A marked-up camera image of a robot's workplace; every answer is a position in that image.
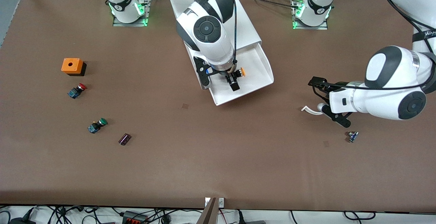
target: robotic arm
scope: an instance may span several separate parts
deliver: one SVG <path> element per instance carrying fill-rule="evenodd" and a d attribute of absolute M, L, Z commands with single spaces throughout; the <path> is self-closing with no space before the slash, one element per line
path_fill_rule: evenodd
<path fill-rule="evenodd" d="M 141 0 L 108 0 L 114 16 L 122 23 L 131 23 L 142 16 Z M 236 51 L 224 29 L 232 16 L 235 0 L 195 0 L 177 18 L 176 30 L 184 42 L 196 51 L 194 62 L 202 86 L 212 83 L 209 76 L 224 75 L 231 89 L 239 89 L 237 78 L 245 75 L 236 69 Z"/>
<path fill-rule="evenodd" d="M 319 111 L 348 128 L 347 117 L 352 112 L 391 120 L 418 115 L 424 109 L 425 94 L 436 90 L 435 68 L 436 56 L 431 53 L 389 46 L 369 60 L 364 82 L 330 84 L 325 78 L 313 77 L 309 85 L 326 102 L 318 105 Z"/>
<path fill-rule="evenodd" d="M 431 0 L 399 0 L 398 4 L 412 18 L 436 26 L 436 6 Z M 417 116 L 424 109 L 425 94 L 436 90 L 436 56 L 433 54 L 436 44 L 433 39 L 428 44 L 430 49 L 424 44 L 425 36 L 429 40 L 434 28 L 420 26 L 420 31 L 422 38 L 414 35 L 414 50 L 389 46 L 375 53 L 369 60 L 364 82 L 331 84 L 325 78 L 313 77 L 309 85 L 325 101 L 318 105 L 319 111 L 346 128 L 351 125 L 347 118 L 353 112 L 391 120 Z"/>
<path fill-rule="evenodd" d="M 295 17 L 305 25 L 316 27 L 327 18 L 333 0 L 298 0 Z"/>
<path fill-rule="evenodd" d="M 233 91 L 239 90 L 237 78 L 245 75 L 236 69 L 236 51 L 223 25 L 233 16 L 234 6 L 234 0 L 195 0 L 177 18 L 177 33 L 196 51 L 193 61 L 204 89 L 212 85 L 210 75 L 221 74 Z"/>

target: mounting plate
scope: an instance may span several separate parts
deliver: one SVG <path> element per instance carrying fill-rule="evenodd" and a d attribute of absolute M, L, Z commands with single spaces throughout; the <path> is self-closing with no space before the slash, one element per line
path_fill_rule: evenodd
<path fill-rule="evenodd" d="M 302 8 L 304 0 L 298 0 L 298 1 L 290 0 L 290 1 L 291 1 L 291 5 L 296 5 L 296 6 L 300 7 L 300 9 L 291 8 L 293 29 L 328 30 L 327 19 L 325 19 L 324 22 L 319 26 L 309 26 L 309 25 L 305 25 L 303 22 L 301 22 L 301 20 L 298 17 L 296 17 L 296 15 L 301 13 L 301 11 L 302 11 L 301 8 Z"/>
<path fill-rule="evenodd" d="M 132 23 L 122 23 L 117 18 L 113 18 L 112 26 L 122 26 L 122 27 L 144 27 L 148 25 L 148 17 L 150 14 L 151 0 L 140 0 L 140 3 L 145 3 L 144 6 L 138 6 L 138 10 L 144 10 L 144 14 L 140 16 L 135 22 Z"/>
<path fill-rule="evenodd" d="M 207 206 L 207 204 L 210 200 L 211 200 L 211 198 L 204 198 L 204 207 Z M 220 209 L 223 209 L 224 208 L 224 198 L 219 198 L 218 203 L 219 203 L 218 207 Z"/>

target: black cable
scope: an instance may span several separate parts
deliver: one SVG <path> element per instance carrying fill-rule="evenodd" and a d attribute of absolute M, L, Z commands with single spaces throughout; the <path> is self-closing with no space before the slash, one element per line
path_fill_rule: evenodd
<path fill-rule="evenodd" d="M 243 212 L 241 210 L 237 210 L 239 213 L 239 224 L 246 224 L 245 220 L 244 220 L 244 215 Z"/>
<path fill-rule="evenodd" d="M 298 224 L 297 221 L 295 220 L 293 211 L 292 210 L 290 210 L 290 211 L 291 211 L 292 220 L 294 221 L 295 224 Z"/>
<path fill-rule="evenodd" d="M 268 1 L 268 0 L 260 0 L 260 1 L 263 1 L 263 2 L 269 2 L 269 3 L 272 3 L 272 4 L 276 4 L 276 5 L 283 5 L 283 6 L 287 6 L 287 7 L 290 7 L 290 8 L 298 8 L 298 6 L 296 6 L 296 5 L 288 5 L 288 4 L 283 4 L 283 3 L 279 3 L 279 2 L 272 2 L 272 1 Z"/>
<path fill-rule="evenodd" d="M 56 213 L 56 209 L 53 209 L 53 212 L 51 213 L 50 219 L 48 219 L 47 224 L 51 223 L 51 219 L 53 218 L 53 215 L 55 215 L 55 213 Z"/>
<path fill-rule="evenodd" d="M 8 215 L 7 223 L 6 224 L 9 224 L 11 222 L 11 212 L 9 212 L 7 210 L 2 210 L 2 211 L 0 211 L 0 214 L 1 213 L 6 213 Z"/>
<path fill-rule="evenodd" d="M 22 221 L 27 222 L 30 219 L 30 215 L 35 207 L 32 207 L 27 213 L 23 216 Z"/>
<path fill-rule="evenodd" d="M 146 220 L 144 220 L 143 222 L 141 222 L 141 223 L 145 223 L 149 218 L 152 218 L 153 216 L 156 216 L 156 209 L 154 209 L 154 210 L 148 210 L 148 211 L 145 211 L 145 212 L 141 212 L 141 213 L 138 213 L 138 214 L 136 214 L 135 216 L 133 216 L 131 219 L 133 220 L 133 219 L 135 219 L 137 216 L 139 216 L 139 215 L 142 215 L 142 214 L 145 214 L 145 213 L 149 213 L 149 212 L 152 212 L 152 211 L 154 211 L 155 213 L 154 213 L 154 215 L 152 215 L 152 216 L 149 216 Z"/>
<path fill-rule="evenodd" d="M 364 89 L 364 90 L 401 90 L 401 89 L 413 89 L 413 88 L 421 87 L 421 86 L 424 85 L 425 83 L 417 84 L 417 85 L 413 85 L 413 86 L 396 87 L 396 88 L 369 88 L 369 87 L 355 87 L 355 86 L 347 86 L 347 85 L 342 85 L 342 84 L 333 84 L 333 83 L 319 83 L 319 84 L 323 84 L 323 85 L 325 85 L 325 86 L 333 86 L 333 87 L 337 87 L 337 88 L 347 88 L 347 89 Z"/>
<path fill-rule="evenodd" d="M 411 25 L 413 25 L 413 27 L 418 31 L 418 32 L 422 32 L 422 30 L 415 24 L 419 24 L 422 25 L 426 28 L 428 28 L 429 30 L 436 30 L 433 27 L 426 25 L 422 22 L 417 21 L 416 19 L 411 18 L 410 16 L 408 16 L 407 14 L 405 14 L 403 11 L 401 11 L 395 4 L 394 2 L 392 2 L 392 0 L 387 0 L 389 2 L 389 4 L 407 21 L 409 22 Z M 430 46 L 430 43 L 427 39 L 424 39 L 425 45 L 427 45 L 427 48 L 430 50 L 431 53 L 433 53 L 433 49 Z"/>
<path fill-rule="evenodd" d="M 199 210 L 181 210 L 181 211 L 184 211 L 184 212 L 195 211 L 195 212 L 198 212 L 198 213 L 203 213 L 203 212 L 201 212 L 201 211 L 199 211 Z"/>
<path fill-rule="evenodd" d="M 86 209 L 84 209 L 84 211 L 85 211 L 86 213 L 88 213 L 88 214 L 90 214 L 90 213 L 92 213 L 92 212 L 95 212 L 95 211 L 97 211 L 97 210 L 98 210 L 98 206 L 87 207 Z"/>
<path fill-rule="evenodd" d="M 98 224 L 102 224 L 102 222 L 98 219 L 97 213 L 95 211 L 94 211 L 94 217 L 95 217 L 95 221 L 97 221 Z"/>
<path fill-rule="evenodd" d="M 92 216 L 92 215 L 87 215 L 87 216 L 85 216 L 85 217 L 82 219 L 82 224 L 83 224 L 83 221 L 85 220 L 85 218 L 87 218 L 87 217 L 92 217 L 92 218 L 95 219 L 94 216 Z"/>
<path fill-rule="evenodd" d="M 160 219 L 160 223 L 164 224 L 164 216 L 165 216 L 165 210 L 162 211 L 163 212 L 163 216 Z"/>
<path fill-rule="evenodd" d="M 413 86 L 405 86 L 405 87 L 396 87 L 396 88 L 369 88 L 369 87 L 356 87 L 356 86 L 347 86 L 347 85 L 342 85 L 342 84 L 333 84 L 333 83 L 315 83 L 315 84 L 321 84 L 324 86 L 333 86 L 333 87 L 337 87 L 337 88 L 347 88 L 347 89 L 364 89 L 364 90 L 401 90 L 401 89 L 413 89 L 413 88 L 422 88 L 423 86 L 425 86 L 427 83 L 429 83 L 432 78 L 433 75 L 435 74 L 435 69 L 436 68 L 432 68 L 430 71 L 430 76 L 427 78 L 427 80 L 421 84 L 417 84 L 417 85 L 413 85 Z"/>
<path fill-rule="evenodd" d="M 237 60 L 236 60 L 236 25 L 238 22 L 238 18 L 237 18 L 237 13 L 236 13 L 236 1 L 235 0 L 232 0 L 232 1 L 233 1 L 233 5 L 235 8 L 235 46 L 233 49 L 233 64 L 236 64 L 236 62 L 237 62 Z"/>
<path fill-rule="evenodd" d="M 115 211 L 118 215 L 121 216 L 121 212 L 116 211 L 116 209 L 114 207 L 111 207 L 113 209 L 113 211 Z"/>
<path fill-rule="evenodd" d="M 347 216 L 347 213 L 348 213 L 348 212 L 353 213 L 353 215 L 355 215 L 356 218 L 348 217 L 348 216 Z M 368 217 L 368 218 L 360 218 L 360 217 L 356 214 L 356 212 L 354 212 L 354 211 L 350 211 L 350 210 L 346 210 L 346 211 L 344 211 L 344 216 L 345 216 L 345 218 L 347 218 L 347 219 L 349 219 L 349 220 L 351 220 L 351 221 L 358 221 L 359 224 L 362 224 L 362 221 L 369 221 L 369 220 L 372 220 L 372 219 L 375 218 L 375 212 L 371 212 L 371 213 L 373 214 L 373 216 L 371 216 L 371 217 Z"/>

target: white tray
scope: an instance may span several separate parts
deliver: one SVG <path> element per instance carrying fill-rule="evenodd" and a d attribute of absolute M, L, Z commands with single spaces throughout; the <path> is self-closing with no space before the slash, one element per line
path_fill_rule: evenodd
<path fill-rule="evenodd" d="M 194 0 L 170 1 L 174 14 L 177 18 L 192 4 Z M 236 59 L 238 60 L 238 68 L 243 67 L 246 72 L 246 76 L 238 78 L 240 89 L 236 91 L 232 91 L 224 76 L 219 74 L 210 76 L 212 86 L 209 88 L 209 91 L 217 106 L 244 96 L 257 89 L 261 89 L 274 82 L 274 76 L 271 66 L 269 65 L 268 58 L 260 46 L 262 41 L 260 40 L 259 35 L 248 18 L 247 13 L 242 7 L 241 2 L 239 2 L 239 0 L 235 1 L 238 13 Z M 224 28 L 232 40 L 232 44 L 234 43 L 234 22 L 235 19 L 234 16 L 232 16 L 232 18 L 224 24 Z M 204 87 L 201 85 L 200 79 L 198 78 L 198 74 L 195 71 L 196 69 L 193 62 L 193 56 L 198 56 L 200 58 L 204 57 L 200 52 L 190 49 L 186 44 L 185 46 L 194 68 L 194 73 L 197 75 L 198 83 L 200 84 L 201 88 L 204 89 Z"/>

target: white cable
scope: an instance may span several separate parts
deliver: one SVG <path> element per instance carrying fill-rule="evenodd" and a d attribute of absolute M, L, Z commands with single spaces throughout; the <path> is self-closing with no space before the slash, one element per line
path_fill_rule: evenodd
<path fill-rule="evenodd" d="M 314 111 L 314 110 L 308 108 L 307 106 L 304 106 L 301 109 L 301 111 L 307 111 L 309 114 L 312 114 L 312 115 L 322 115 L 323 114 L 322 112 Z"/>

